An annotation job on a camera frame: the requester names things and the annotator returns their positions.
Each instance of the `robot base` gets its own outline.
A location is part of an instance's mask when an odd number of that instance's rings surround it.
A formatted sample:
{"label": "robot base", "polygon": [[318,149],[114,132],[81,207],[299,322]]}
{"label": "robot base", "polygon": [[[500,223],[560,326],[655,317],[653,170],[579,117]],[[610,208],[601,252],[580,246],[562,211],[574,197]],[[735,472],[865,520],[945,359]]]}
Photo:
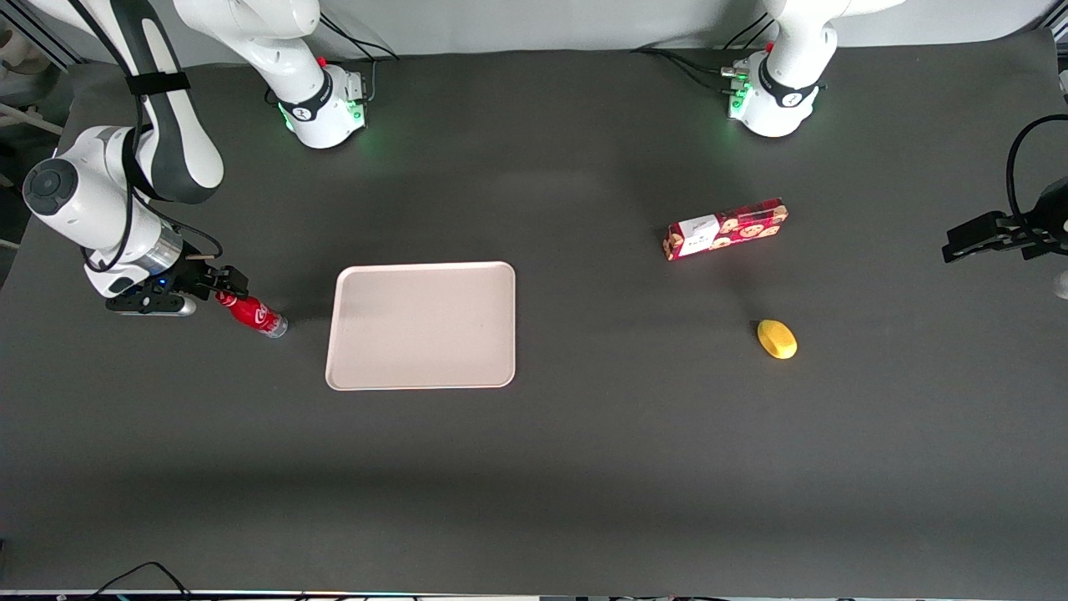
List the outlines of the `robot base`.
{"label": "robot base", "polygon": [[[767,57],[768,52],[761,50],[735,61],[735,70],[756,73],[760,62]],[[812,114],[812,101],[818,92],[819,88],[816,88],[796,106],[781,107],[775,101],[775,97],[757,81],[742,92],[742,95],[736,93],[731,97],[727,116],[741,121],[754,133],[766,138],[781,138],[794,132],[801,125],[801,122]]]}

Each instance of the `metal frame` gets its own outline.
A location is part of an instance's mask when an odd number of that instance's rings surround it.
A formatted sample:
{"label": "metal frame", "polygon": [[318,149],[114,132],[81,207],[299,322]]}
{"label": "metal frame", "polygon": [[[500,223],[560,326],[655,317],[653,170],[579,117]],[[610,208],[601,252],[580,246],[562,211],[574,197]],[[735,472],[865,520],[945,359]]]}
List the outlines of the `metal frame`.
{"label": "metal frame", "polygon": [[45,25],[23,0],[0,0],[0,16],[7,19],[23,37],[37,47],[58,67],[66,70],[85,62],[59,35]]}

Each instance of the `black cable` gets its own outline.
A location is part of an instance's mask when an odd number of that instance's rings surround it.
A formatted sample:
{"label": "black cable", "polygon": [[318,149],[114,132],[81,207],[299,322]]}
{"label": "black cable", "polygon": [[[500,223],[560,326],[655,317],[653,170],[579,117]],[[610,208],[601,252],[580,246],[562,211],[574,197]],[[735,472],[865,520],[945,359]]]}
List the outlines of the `black cable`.
{"label": "black cable", "polygon": [[354,45],[356,45],[356,47],[359,48],[360,51],[363,52],[364,56],[366,56],[368,60],[371,60],[371,62],[375,62],[375,61],[378,60],[378,59],[375,58],[374,54],[372,54],[371,52],[368,52],[367,49],[364,48],[359,42],[357,42],[355,37],[350,37],[347,33],[345,33],[344,31],[342,31],[342,29],[340,27],[337,27],[330,19],[328,19],[326,15],[323,15],[323,18],[320,20],[323,21],[323,25],[326,26],[327,29],[329,29],[330,31],[336,33],[337,35],[341,35],[345,39],[348,39]]}
{"label": "black cable", "polygon": [[[745,27],[745,29],[743,29],[743,30],[739,31],[738,33],[736,33],[734,37],[732,37],[726,44],[723,45],[722,49],[725,50],[725,49],[729,48],[731,45],[734,44],[736,39],[738,39],[739,37],[741,37],[747,31],[749,31],[749,30],[753,29],[754,27],[756,27],[757,25],[759,25],[760,21],[763,21],[765,19],[765,17],[767,17],[767,16],[768,16],[768,13],[764,13],[763,15],[760,15],[759,18],[757,18],[755,21],[751,22],[748,27]],[[768,27],[771,23],[773,23],[773,22],[775,22],[774,19],[768,21],[768,23],[765,25],[764,28],[760,29],[760,31],[756,32],[756,35],[753,36],[753,39],[755,39],[761,33],[764,33],[765,30],[767,30]],[[750,39],[750,42],[747,43],[745,46],[748,47],[749,44],[752,44],[753,39]],[[646,44],[645,46],[640,46],[638,48],[634,48],[633,50],[631,50],[631,52],[637,52],[637,53],[640,53],[640,54],[651,54],[651,56],[657,56],[657,57],[663,57],[663,58],[668,59],[669,61],[671,61],[672,64],[674,64],[675,66],[677,66],[679,68],[679,70],[681,70],[682,73],[685,73],[687,77],[689,77],[691,80],[693,80],[694,82],[696,82],[702,88],[706,88],[708,90],[716,90],[717,89],[714,85],[712,85],[710,83],[707,83],[705,81],[702,81],[701,78],[698,78],[694,73],[692,73],[690,70],[690,68],[692,68],[692,69],[694,69],[696,72],[700,72],[700,73],[707,73],[707,74],[712,74],[712,75],[719,75],[720,74],[720,69],[719,68],[705,66],[705,65],[703,65],[701,63],[694,62],[694,61],[692,61],[692,60],[684,57],[682,54],[679,54],[678,52],[673,52],[671,50],[664,50],[663,48],[656,48],[655,47],[656,45],[657,45],[656,42],[654,42],[651,44]]]}
{"label": "black cable", "polygon": [[134,192],[134,195],[137,196],[138,201],[145,208],[147,208],[150,211],[152,211],[153,215],[155,215],[155,216],[159,217],[160,219],[162,219],[162,220],[167,221],[168,223],[170,223],[171,226],[174,227],[175,232],[182,233],[182,230],[189,230],[190,232],[192,232],[192,233],[201,236],[202,238],[210,241],[211,244],[214,244],[215,249],[216,249],[216,252],[213,253],[213,258],[218,258],[219,256],[222,256],[222,243],[215,236],[213,236],[211,234],[209,234],[207,232],[204,232],[202,230],[198,230],[197,227],[194,227],[192,225],[183,223],[182,221],[178,221],[177,219],[175,219],[174,217],[171,217],[170,215],[166,215],[166,213],[159,211],[158,209],[156,209],[155,206],[148,204],[148,201],[146,201],[144,197],[142,197],[141,194],[137,193],[137,191]]}
{"label": "black cable", "polygon": [[[141,140],[141,127],[144,125],[144,109],[141,106],[141,98],[135,96],[134,104],[137,106],[137,126],[127,136],[134,136],[132,152],[136,154],[138,148],[138,142]],[[123,252],[126,252],[126,244],[130,239],[130,230],[134,227],[134,186],[126,181],[126,222],[123,224],[123,236],[119,238],[119,249],[115,250],[115,255],[111,257],[105,265],[96,265],[90,259],[89,249],[84,246],[79,246],[81,250],[81,258],[85,262],[85,266],[89,270],[97,273],[103,273],[105,271],[110,271],[112,267],[119,264],[119,260],[123,257]]]}
{"label": "black cable", "polygon": [[766,17],[766,16],[768,16],[768,13],[764,13],[755,21],[749,23],[749,27],[747,27],[745,29],[743,29],[743,30],[739,31],[738,33],[736,33],[734,37],[732,37],[726,44],[723,45],[723,49],[726,50],[726,49],[731,48],[731,45],[734,44],[739,37],[741,37],[742,35],[744,35],[747,31],[749,31],[749,30],[753,29],[754,27],[760,25],[760,21],[763,21],[764,17]]}
{"label": "black cable", "polygon": [[[108,50],[111,57],[115,59],[115,62],[119,63],[119,67],[123,69],[123,73],[126,75],[126,77],[130,77],[131,74],[129,66],[126,64],[126,61],[123,60],[123,56],[119,53],[119,49],[115,48],[114,44],[111,43],[111,39],[108,38],[108,35],[104,32],[104,29],[100,28],[100,23],[96,22],[96,20],[93,18],[93,15],[90,14],[90,12],[85,9],[85,6],[81,4],[81,2],[79,2],[78,0],[67,0],[67,1],[70,3],[70,6],[75,10],[75,12],[78,13],[78,16],[80,16],[82,20],[85,21],[85,25],[88,25],[89,28],[93,30],[93,33],[96,34],[96,37],[100,41],[101,44],[104,44],[104,47]],[[138,142],[140,141],[141,138],[141,126],[144,123],[144,114],[141,106],[141,98],[139,96],[135,96],[134,102],[137,106],[137,128],[130,133],[127,133],[127,136],[135,136],[134,152],[137,153]],[[79,249],[81,250],[81,257],[85,262],[85,266],[89,267],[91,271],[103,273],[105,271],[110,270],[115,265],[117,265],[120,258],[122,258],[123,256],[123,252],[126,251],[127,242],[129,242],[130,228],[132,227],[132,224],[134,224],[134,187],[130,185],[129,181],[127,181],[126,223],[123,225],[123,236],[119,240],[119,250],[115,251],[115,255],[112,256],[111,260],[109,260],[107,264],[96,265],[90,259],[91,253],[89,252],[89,250],[83,246],[79,246]]]}
{"label": "black cable", "polygon": [[370,46],[371,48],[378,48],[379,50],[386,52],[390,57],[393,57],[393,60],[395,60],[395,61],[399,61],[400,60],[400,57],[398,57],[396,54],[396,52],[394,52],[393,50],[387,48],[386,46],[381,46],[379,44],[375,44],[374,42],[367,42],[365,39],[359,39],[357,37],[352,37],[348,33],[345,33],[345,30],[342,29],[341,26],[339,26],[337,23],[335,23],[332,20],[330,20],[330,17],[328,17],[326,15],[320,14],[319,20],[321,20],[323,25],[327,26],[327,29],[329,29],[330,31],[333,31],[337,35],[341,35],[342,37],[344,37],[345,39],[348,39],[352,44],[356,44],[356,46],[358,48],[360,48],[360,50],[364,54],[367,54],[367,58],[371,59],[371,60],[377,60],[377,59],[375,59],[375,57],[373,57],[370,52],[367,52],[367,50],[365,50],[363,48],[363,46]]}
{"label": "black cable", "polygon": [[654,54],[657,57],[664,57],[666,59],[674,59],[676,61],[685,63],[686,65],[692,67],[695,70],[700,70],[701,73],[711,73],[713,75],[720,74],[720,69],[718,68],[712,68],[709,66],[702,65],[700,63],[693,62],[692,60],[684,57],[682,54],[679,54],[678,52],[664,50],[663,48],[648,48],[643,46],[641,48],[634,48],[633,50],[631,50],[631,52],[637,52],[639,54]]}
{"label": "black cable", "polygon": [[745,45],[742,46],[742,48],[749,48],[750,46],[752,46],[753,42],[756,42],[756,38],[759,37],[760,34],[764,33],[769,27],[771,27],[771,23],[773,23],[773,22],[775,22],[775,19],[771,19],[770,21],[768,21],[767,23],[765,23],[764,27],[760,28],[760,31],[757,31],[756,35],[750,37],[749,42],[747,42]]}
{"label": "black cable", "polygon": [[1008,193],[1008,207],[1012,211],[1012,218],[1016,219],[1016,222],[1023,228],[1023,233],[1027,236],[1027,240],[1049,252],[1068,255],[1068,250],[1062,248],[1057,243],[1046,241],[1041,238],[1041,236],[1035,233],[1035,230],[1033,230],[1024,220],[1023,212],[1020,210],[1020,204],[1016,200],[1016,155],[1020,151],[1020,144],[1023,143],[1023,139],[1027,137],[1027,133],[1030,133],[1032,129],[1038,127],[1042,123],[1049,123],[1050,121],[1068,121],[1068,114],[1047,114],[1046,116],[1032,121],[1016,135],[1016,139],[1012,140],[1012,145],[1008,148],[1008,160],[1005,162],[1005,191]]}
{"label": "black cable", "polygon": [[681,70],[682,73],[685,73],[686,76],[689,77],[691,80],[693,80],[693,82],[696,83],[697,85],[701,85],[702,88],[706,88],[708,90],[714,90],[716,89],[710,83],[708,83],[706,81],[702,81],[702,79],[700,77],[697,77],[696,74],[694,74],[690,69],[686,68],[686,64],[685,63],[679,62],[679,61],[677,61],[677,60],[675,60],[675,59],[673,59],[671,57],[666,57],[666,58],[668,58],[668,61],[671,62],[671,64],[677,66],[679,70]]}
{"label": "black cable", "polygon": [[96,592],[94,592],[94,594],[92,594],[92,595],[90,595],[89,597],[85,598],[85,601],[90,601],[92,599],[96,599],[101,592],[104,592],[105,590],[111,588],[111,585],[113,585],[116,582],[123,580],[124,578],[132,574],[134,572],[140,570],[141,568],[146,568],[148,566],[153,566],[153,567],[157,568],[159,571],[161,571],[164,574],[167,574],[167,578],[171,579],[171,582],[174,583],[174,586],[178,589],[178,592],[182,594],[182,597],[185,599],[185,601],[189,601],[190,596],[192,595],[192,592],[188,588],[186,588],[186,585],[182,584],[182,581],[179,581],[174,574],[171,573],[170,570],[168,570],[167,568],[164,568],[163,565],[160,564],[159,562],[145,562],[144,564],[141,564],[140,566],[138,566],[138,567],[131,569],[131,570],[127,570],[127,571],[123,572],[122,574],[120,574],[120,575],[117,575],[117,576],[109,580],[100,588],[97,588]]}

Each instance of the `coca-cola bottle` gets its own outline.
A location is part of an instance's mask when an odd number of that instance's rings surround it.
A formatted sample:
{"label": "coca-cola bottle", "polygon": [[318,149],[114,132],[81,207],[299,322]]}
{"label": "coca-cola bottle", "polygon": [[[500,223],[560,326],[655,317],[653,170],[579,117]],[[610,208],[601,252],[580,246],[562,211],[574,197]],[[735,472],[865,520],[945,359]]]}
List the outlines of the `coca-cola bottle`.
{"label": "coca-cola bottle", "polygon": [[261,303],[255,296],[238,298],[229,291],[220,290],[215,292],[215,299],[230,310],[234,319],[267,338],[280,338],[289,329],[288,320]]}

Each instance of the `yellow object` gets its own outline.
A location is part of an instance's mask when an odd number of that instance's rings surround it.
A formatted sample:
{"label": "yellow object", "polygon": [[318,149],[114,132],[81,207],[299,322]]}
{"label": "yellow object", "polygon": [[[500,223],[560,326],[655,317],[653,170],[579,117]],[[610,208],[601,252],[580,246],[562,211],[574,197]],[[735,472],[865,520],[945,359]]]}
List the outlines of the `yellow object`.
{"label": "yellow object", "polygon": [[756,337],[764,350],[776,360],[788,360],[798,352],[798,341],[783,322],[761,321],[756,327]]}

